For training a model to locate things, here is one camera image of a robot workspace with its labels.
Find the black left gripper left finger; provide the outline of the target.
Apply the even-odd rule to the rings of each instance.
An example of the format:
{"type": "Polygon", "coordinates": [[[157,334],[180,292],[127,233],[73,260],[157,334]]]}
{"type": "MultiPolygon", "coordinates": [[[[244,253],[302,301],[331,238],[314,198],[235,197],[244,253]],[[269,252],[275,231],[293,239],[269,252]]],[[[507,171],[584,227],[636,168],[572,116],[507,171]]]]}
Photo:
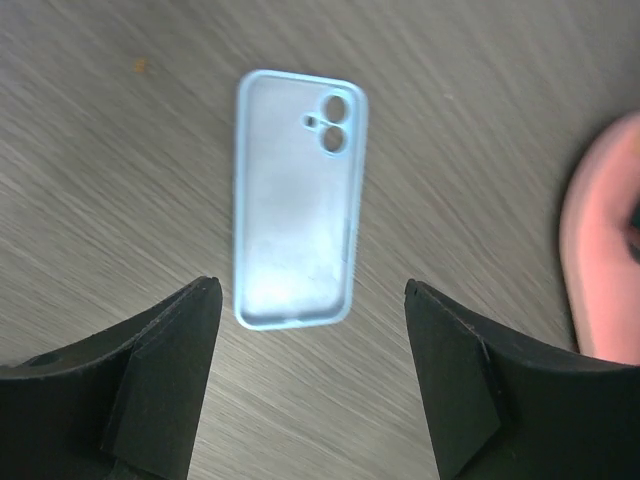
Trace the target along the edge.
{"type": "Polygon", "coordinates": [[[1,369],[5,479],[184,479],[222,309],[202,276],[158,304],[1,369]]]}

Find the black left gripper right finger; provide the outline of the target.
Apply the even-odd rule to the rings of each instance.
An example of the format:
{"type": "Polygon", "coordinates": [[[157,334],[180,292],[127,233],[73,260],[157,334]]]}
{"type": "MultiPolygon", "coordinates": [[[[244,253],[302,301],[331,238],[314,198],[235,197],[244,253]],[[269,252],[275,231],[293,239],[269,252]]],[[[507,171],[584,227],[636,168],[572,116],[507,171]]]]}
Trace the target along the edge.
{"type": "Polygon", "coordinates": [[[443,479],[635,479],[639,370],[490,320],[424,282],[405,316],[443,479]]]}

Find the light blue phone case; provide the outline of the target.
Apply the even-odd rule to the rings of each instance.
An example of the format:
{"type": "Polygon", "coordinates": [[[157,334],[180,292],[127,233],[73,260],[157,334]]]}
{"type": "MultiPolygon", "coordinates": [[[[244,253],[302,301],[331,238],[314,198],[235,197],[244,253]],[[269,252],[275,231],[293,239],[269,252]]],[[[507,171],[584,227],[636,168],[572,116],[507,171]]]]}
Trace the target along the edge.
{"type": "Polygon", "coordinates": [[[266,69],[240,80],[232,290],[244,327],[312,327],[348,314],[367,127],[367,96],[351,82],[266,69]]]}

